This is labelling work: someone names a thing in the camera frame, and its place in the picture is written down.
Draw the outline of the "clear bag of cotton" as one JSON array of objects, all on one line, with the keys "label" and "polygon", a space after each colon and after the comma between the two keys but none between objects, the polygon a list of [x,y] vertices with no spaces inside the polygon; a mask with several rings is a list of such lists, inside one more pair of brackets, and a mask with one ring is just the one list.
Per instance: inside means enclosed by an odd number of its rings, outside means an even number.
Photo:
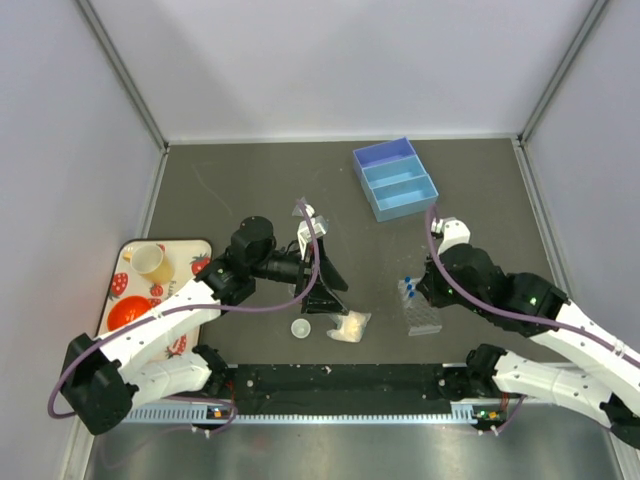
[{"label": "clear bag of cotton", "polygon": [[331,314],[329,318],[334,322],[334,327],[327,331],[330,339],[345,343],[359,343],[371,314],[349,311],[346,315]]}]

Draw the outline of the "clear acrylic test tube rack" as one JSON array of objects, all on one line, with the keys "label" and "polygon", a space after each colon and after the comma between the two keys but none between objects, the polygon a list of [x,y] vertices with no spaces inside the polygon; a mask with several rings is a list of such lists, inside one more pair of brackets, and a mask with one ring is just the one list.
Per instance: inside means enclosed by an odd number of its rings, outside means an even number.
[{"label": "clear acrylic test tube rack", "polygon": [[398,281],[398,292],[403,316],[408,328],[408,335],[421,336],[437,334],[442,329],[439,312],[431,307],[425,297],[417,290],[419,281],[419,278],[412,278],[411,283],[414,285],[416,292],[416,297],[412,301],[407,299],[404,278]]}]

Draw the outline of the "blue compartment organizer box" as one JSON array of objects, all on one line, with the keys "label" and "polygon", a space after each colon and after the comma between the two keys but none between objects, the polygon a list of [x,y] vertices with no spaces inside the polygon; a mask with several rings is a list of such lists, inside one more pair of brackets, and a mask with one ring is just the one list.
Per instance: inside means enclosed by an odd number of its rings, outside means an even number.
[{"label": "blue compartment organizer box", "polygon": [[426,211],[439,192],[407,137],[353,151],[354,171],[378,222]]}]

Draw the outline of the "clear plastic funnel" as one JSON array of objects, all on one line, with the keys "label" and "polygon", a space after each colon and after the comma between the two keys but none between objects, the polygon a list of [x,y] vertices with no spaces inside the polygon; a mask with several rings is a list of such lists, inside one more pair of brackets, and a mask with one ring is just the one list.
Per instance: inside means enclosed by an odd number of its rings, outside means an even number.
[{"label": "clear plastic funnel", "polygon": [[295,217],[308,216],[313,218],[316,215],[314,207],[306,200],[305,197],[301,197],[296,200],[292,215]]}]

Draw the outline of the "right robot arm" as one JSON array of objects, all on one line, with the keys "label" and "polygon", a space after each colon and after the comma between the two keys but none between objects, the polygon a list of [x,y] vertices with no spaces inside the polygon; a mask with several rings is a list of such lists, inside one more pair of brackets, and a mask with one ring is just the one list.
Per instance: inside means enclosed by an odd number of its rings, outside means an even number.
[{"label": "right robot arm", "polygon": [[484,250],[467,243],[443,253],[431,246],[417,289],[436,309],[462,306],[574,365],[552,368],[482,345],[467,359],[466,380],[474,393],[542,400],[639,446],[639,354],[590,319],[564,291],[536,274],[505,274]]}]

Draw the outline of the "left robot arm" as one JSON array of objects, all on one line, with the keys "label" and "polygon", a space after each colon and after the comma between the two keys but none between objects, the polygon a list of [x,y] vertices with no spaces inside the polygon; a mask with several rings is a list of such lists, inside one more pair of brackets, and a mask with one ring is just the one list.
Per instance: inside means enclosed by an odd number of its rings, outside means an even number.
[{"label": "left robot arm", "polygon": [[301,214],[293,248],[277,249],[272,223],[248,217],[222,255],[157,307],[111,333],[76,337],[67,348],[54,392],[94,436],[147,403],[183,392],[214,398],[229,380],[227,365],[215,349],[196,346],[166,360],[156,357],[201,325],[229,311],[245,311],[243,303],[259,279],[294,286],[291,302],[303,314],[347,314],[338,295],[348,285],[328,259],[322,240],[328,223],[309,207]]}]

